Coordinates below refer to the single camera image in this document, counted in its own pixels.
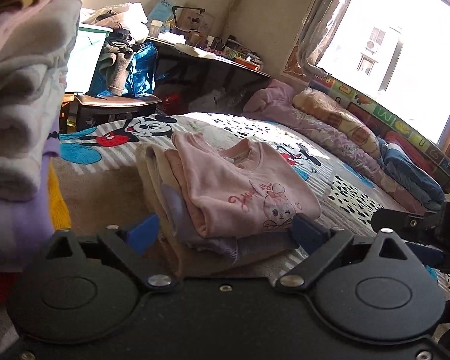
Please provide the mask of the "pink sweatshirt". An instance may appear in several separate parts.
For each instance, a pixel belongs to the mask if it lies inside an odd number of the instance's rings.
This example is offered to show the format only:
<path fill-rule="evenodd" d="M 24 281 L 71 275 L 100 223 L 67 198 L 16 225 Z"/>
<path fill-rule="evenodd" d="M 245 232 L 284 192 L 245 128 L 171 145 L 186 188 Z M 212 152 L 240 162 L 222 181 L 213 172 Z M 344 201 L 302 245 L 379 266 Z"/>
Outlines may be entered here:
<path fill-rule="evenodd" d="M 204 215 L 204 238 L 243 238 L 285 231 L 295 214 L 318 219 L 321 207 L 305 180 L 269 144 L 243 139 L 216 150 L 201 133 L 174 133 L 190 202 Z"/>

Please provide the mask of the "folded beige and purple clothes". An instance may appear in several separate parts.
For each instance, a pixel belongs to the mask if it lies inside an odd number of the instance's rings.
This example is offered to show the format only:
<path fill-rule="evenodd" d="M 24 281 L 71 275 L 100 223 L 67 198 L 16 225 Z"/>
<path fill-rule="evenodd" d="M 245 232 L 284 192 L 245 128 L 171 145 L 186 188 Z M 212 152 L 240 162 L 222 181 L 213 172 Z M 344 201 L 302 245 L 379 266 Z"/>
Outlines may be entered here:
<path fill-rule="evenodd" d="M 177 152 L 142 143 L 136 150 L 136 166 L 145 203 L 159 218 L 161 253 L 176 275 L 225 272 L 298 247 L 285 232 L 241 239 L 204 238 L 197 232 L 197 227 L 205 223 L 204 215 L 190 202 Z"/>

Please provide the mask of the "stacked folded clothes pile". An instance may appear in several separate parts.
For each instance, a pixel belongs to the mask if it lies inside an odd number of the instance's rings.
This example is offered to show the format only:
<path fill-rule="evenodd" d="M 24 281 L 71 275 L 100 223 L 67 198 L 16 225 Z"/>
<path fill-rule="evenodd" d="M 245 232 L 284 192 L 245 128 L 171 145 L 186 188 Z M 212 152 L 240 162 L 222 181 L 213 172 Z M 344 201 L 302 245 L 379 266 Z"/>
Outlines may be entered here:
<path fill-rule="evenodd" d="M 53 234 L 51 159 L 80 0 L 0 0 L 0 305 Z"/>

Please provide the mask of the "colourful alphabet headboard mat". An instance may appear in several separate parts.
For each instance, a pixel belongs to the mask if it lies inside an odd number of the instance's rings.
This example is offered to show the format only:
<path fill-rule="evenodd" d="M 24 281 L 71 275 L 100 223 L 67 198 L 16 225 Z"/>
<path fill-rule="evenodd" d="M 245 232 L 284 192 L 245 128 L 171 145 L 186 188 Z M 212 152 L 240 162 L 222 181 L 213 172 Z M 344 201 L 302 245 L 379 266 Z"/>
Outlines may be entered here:
<path fill-rule="evenodd" d="M 358 117 L 373 133 L 384 137 L 392 131 L 415 148 L 424 158 L 430 176 L 450 194 L 450 158 L 441 149 L 417 132 L 405 121 L 393 114 L 378 102 L 331 76 L 314 76 L 309 82 L 317 89 L 333 98 L 343 108 Z"/>

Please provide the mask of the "blue folded quilt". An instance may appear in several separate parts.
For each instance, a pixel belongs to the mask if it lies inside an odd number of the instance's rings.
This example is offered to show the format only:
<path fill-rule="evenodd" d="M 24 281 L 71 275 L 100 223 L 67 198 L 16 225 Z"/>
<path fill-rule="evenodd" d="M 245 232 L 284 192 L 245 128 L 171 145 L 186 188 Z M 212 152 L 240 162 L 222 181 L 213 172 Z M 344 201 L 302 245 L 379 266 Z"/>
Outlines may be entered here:
<path fill-rule="evenodd" d="M 395 143 L 378 137 L 381 153 L 380 166 L 385 173 L 406 189 L 429 211 L 439 211 L 445 194 L 432 177 L 415 165 L 405 151 Z"/>

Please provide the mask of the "yellow patterned pillow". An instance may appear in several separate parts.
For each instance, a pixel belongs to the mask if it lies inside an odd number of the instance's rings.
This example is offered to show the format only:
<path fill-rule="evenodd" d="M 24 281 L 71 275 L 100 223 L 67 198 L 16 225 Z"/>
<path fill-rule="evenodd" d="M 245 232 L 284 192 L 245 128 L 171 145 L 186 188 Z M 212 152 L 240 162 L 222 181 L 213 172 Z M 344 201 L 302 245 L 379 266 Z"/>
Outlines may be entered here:
<path fill-rule="evenodd" d="M 292 105 L 344 133 L 372 158 L 381 156 L 379 140 L 375 133 L 327 94 L 307 88 L 293 97 Z"/>

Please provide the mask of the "wooden stool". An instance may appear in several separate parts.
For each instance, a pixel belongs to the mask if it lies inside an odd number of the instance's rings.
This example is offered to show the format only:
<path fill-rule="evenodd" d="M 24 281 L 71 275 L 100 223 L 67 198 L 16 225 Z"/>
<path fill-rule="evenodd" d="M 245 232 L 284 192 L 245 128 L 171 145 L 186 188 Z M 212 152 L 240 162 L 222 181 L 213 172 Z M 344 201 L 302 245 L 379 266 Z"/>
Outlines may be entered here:
<path fill-rule="evenodd" d="M 93 97 L 87 94 L 74 96 L 78 102 L 75 131 L 79 132 L 96 124 L 103 124 L 105 116 L 125 116 L 132 119 L 135 116 L 150 116 L 156 111 L 161 99 L 153 94 L 143 97 Z"/>

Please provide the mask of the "purple floral quilt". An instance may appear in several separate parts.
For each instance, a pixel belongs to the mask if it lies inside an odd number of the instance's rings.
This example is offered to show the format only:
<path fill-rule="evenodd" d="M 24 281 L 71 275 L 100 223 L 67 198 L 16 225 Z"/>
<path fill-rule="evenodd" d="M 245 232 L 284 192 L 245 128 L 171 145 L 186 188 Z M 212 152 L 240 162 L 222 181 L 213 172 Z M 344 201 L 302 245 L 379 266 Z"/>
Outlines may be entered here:
<path fill-rule="evenodd" d="M 425 207 L 403 186 L 387 175 L 377 159 L 372 158 L 336 128 L 293 107 L 297 91 L 290 85 L 272 80 L 255 92 L 244 105 L 242 115 L 250 119 L 277 122 L 311 139 L 373 181 L 407 211 L 423 214 Z"/>

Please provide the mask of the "blue plastic bag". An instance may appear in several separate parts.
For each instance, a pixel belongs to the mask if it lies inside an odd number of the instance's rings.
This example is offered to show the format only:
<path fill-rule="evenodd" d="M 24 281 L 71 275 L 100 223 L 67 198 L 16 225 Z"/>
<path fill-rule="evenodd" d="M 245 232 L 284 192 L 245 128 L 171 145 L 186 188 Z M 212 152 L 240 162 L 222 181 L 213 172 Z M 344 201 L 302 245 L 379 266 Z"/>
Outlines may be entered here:
<path fill-rule="evenodd" d="M 142 98 L 155 88 L 157 49 L 152 42 L 131 46 L 115 42 L 102 47 L 87 94 Z"/>

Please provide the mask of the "dark side desk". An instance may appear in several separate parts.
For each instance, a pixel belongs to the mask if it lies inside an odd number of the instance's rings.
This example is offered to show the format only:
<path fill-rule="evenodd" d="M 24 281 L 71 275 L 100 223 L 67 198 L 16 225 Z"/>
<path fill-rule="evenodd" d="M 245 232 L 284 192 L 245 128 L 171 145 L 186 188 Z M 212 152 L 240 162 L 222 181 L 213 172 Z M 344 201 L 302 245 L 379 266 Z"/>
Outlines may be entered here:
<path fill-rule="evenodd" d="M 240 115 L 246 102 L 272 77 L 217 55 L 190 55 L 182 44 L 149 39 L 157 49 L 155 89 L 167 115 L 212 112 Z"/>

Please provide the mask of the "white storage box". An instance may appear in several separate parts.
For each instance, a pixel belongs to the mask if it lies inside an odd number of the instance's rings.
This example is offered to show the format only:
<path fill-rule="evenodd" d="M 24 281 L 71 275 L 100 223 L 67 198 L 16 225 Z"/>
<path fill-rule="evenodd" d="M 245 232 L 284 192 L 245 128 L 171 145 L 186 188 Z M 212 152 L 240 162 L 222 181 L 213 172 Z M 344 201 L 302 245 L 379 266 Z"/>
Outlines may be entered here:
<path fill-rule="evenodd" d="M 107 27 L 79 24 L 74 49 L 67 63 L 67 94 L 88 92 L 105 38 L 112 32 Z"/>

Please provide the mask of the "window curtain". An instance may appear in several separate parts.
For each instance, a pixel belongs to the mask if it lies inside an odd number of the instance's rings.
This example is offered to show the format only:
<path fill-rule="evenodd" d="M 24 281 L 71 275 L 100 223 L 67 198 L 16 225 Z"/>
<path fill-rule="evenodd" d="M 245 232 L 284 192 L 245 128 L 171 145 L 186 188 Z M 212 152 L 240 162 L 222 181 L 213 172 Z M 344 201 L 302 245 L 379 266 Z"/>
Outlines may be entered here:
<path fill-rule="evenodd" d="M 318 66 L 331 44 L 351 0 L 314 0 L 297 38 L 297 62 L 307 77 L 326 77 Z"/>

